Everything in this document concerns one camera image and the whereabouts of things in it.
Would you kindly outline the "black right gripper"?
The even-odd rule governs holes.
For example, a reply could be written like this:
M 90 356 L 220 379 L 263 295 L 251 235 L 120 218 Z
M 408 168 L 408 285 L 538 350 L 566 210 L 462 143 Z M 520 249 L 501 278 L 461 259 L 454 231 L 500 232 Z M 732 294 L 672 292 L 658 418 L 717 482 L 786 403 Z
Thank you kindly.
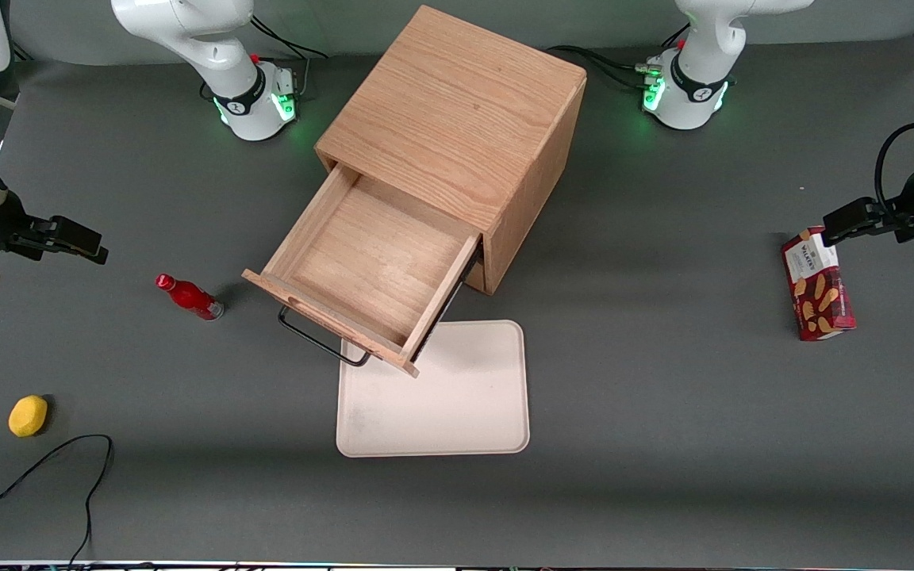
M 41 260 L 45 252 L 64 253 L 105 265 L 109 250 L 102 246 L 102 236 L 84 225 L 62 216 L 48 221 L 47 237 L 37 230 L 43 218 L 30 216 L 21 199 L 6 195 L 0 203 L 0 251 L 12 252 L 33 261 Z

